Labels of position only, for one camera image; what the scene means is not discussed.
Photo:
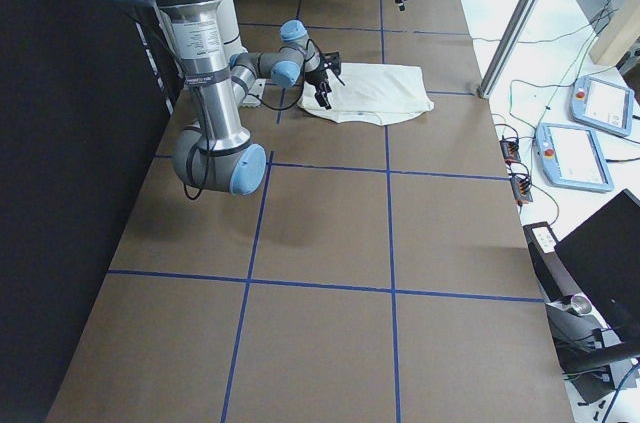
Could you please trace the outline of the cream long-sleeve printed shirt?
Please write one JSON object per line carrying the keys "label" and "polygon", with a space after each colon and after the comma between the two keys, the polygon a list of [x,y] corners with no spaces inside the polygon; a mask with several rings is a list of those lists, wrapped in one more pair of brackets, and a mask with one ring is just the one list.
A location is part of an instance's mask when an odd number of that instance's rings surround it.
{"label": "cream long-sleeve printed shirt", "polygon": [[434,109],[417,66],[344,63],[339,76],[328,76],[330,107],[321,107],[314,97],[315,87],[306,83],[299,108],[336,123],[377,126],[405,122]]}

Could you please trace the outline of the orange black connector box far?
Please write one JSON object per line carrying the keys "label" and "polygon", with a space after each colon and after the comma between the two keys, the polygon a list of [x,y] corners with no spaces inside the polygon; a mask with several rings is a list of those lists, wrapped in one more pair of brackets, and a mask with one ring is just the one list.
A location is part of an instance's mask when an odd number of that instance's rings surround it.
{"label": "orange black connector box far", "polygon": [[503,138],[500,140],[499,144],[506,164],[521,162],[519,144],[515,140]]}

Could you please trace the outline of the orange black connector box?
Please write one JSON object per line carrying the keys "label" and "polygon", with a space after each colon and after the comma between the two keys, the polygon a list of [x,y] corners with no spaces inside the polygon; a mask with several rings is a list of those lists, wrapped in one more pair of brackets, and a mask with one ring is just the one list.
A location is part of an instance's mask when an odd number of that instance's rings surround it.
{"label": "orange black connector box", "polygon": [[506,164],[521,162],[519,144],[515,140],[503,138],[500,140],[499,144]]}
{"label": "orange black connector box", "polygon": [[522,206],[533,202],[533,197],[531,195],[531,181],[528,176],[512,174],[510,176],[510,183],[514,200],[517,205]]}

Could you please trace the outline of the orange black connector box near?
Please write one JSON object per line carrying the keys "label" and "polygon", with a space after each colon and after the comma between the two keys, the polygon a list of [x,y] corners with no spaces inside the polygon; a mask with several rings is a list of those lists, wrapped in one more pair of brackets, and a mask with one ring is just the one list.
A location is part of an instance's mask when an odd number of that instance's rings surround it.
{"label": "orange black connector box near", "polygon": [[533,197],[531,195],[531,181],[528,176],[512,174],[510,176],[510,183],[514,200],[517,205],[522,206],[533,202]]}

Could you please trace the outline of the far teach pendant tablet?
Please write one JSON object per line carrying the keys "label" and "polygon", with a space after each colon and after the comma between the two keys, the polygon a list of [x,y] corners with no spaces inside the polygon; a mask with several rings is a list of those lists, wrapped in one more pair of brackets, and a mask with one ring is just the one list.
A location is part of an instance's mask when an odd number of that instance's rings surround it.
{"label": "far teach pendant tablet", "polygon": [[631,135],[634,91],[592,76],[576,80],[570,101],[573,119],[606,133]]}

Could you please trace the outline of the teach pendant tablet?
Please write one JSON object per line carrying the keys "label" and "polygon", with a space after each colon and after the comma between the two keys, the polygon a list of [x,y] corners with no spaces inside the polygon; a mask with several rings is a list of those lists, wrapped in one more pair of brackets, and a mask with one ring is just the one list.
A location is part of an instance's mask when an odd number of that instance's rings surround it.
{"label": "teach pendant tablet", "polygon": [[594,129],[540,123],[536,128],[535,143],[542,171],[552,186],[596,193],[614,189]]}
{"label": "teach pendant tablet", "polygon": [[631,135],[634,91],[592,76],[576,80],[570,101],[573,119],[606,133]]}

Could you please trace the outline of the near teach pendant tablet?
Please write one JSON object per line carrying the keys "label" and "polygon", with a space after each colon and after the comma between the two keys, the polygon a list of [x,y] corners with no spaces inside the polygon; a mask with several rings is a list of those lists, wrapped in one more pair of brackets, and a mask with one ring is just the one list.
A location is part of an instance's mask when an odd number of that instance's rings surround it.
{"label": "near teach pendant tablet", "polygon": [[540,123],[536,128],[535,143],[542,171],[552,186],[596,193],[614,189],[594,129]]}

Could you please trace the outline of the black box with white label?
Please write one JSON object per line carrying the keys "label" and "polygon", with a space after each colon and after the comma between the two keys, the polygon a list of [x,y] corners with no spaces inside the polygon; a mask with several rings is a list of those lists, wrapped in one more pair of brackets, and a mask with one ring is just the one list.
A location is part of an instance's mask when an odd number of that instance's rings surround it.
{"label": "black box with white label", "polygon": [[565,312],[570,312],[569,297],[575,294],[586,295],[556,252],[559,240],[547,222],[527,224],[523,227],[523,232],[535,274],[547,300],[558,304]]}

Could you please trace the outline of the black monitor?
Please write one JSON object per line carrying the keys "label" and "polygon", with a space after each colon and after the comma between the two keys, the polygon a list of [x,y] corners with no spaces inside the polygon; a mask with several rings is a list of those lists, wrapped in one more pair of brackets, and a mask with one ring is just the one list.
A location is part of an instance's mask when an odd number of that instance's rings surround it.
{"label": "black monitor", "polygon": [[555,246],[562,264],[623,341],[639,337],[639,199],[613,197]]}

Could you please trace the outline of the silver round can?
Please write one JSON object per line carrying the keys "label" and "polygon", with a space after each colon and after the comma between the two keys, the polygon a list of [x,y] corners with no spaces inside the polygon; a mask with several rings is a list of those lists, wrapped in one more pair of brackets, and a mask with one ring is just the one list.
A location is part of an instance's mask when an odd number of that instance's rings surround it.
{"label": "silver round can", "polygon": [[575,316],[586,316],[592,312],[592,309],[592,304],[586,296],[575,294],[569,297],[568,310]]}

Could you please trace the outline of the aluminium frame post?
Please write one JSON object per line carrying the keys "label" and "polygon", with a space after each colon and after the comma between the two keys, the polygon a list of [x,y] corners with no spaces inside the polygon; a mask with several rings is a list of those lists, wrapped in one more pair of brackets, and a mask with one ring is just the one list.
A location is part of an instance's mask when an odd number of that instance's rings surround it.
{"label": "aluminium frame post", "polygon": [[538,0],[518,0],[491,62],[477,88],[477,95],[488,99],[495,89]]}

